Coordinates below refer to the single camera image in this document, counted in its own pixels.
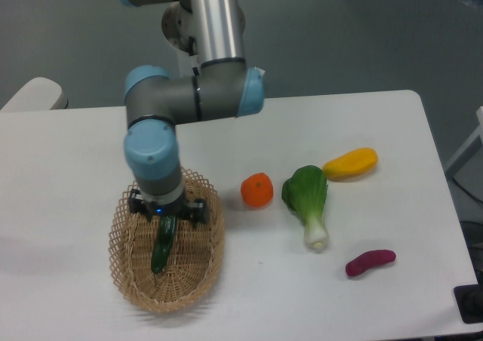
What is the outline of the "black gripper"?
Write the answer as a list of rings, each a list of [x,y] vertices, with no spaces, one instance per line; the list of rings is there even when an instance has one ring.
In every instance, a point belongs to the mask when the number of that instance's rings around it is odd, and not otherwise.
[[[207,225],[209,223],[209,207],[203,198],[186,201],[181,195],[174,201],[162,204],[159,201],[147,201],[139,198],[139,189],[131,189],[128,196],[128,209],[132,214],[141,214],[150,218],[154,216],[169,217],[180,214],[180,219],[189,221],[192,226]]]

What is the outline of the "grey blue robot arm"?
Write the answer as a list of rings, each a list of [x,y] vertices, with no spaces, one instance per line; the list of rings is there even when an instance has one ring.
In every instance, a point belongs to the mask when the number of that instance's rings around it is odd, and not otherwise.
[[[129,207],[147,218],[188,213],[205,222],[205,204],[186,200],[176,126],[253,115],[263,108],[262,76],[245,61],[238,0],[120,1],[136,7],[179,5],[177,25],[186,33],[188,52],[199,60],[185,78],[173,80],[157,66],[139,66],[126,77],[124,151],[138,185]]]

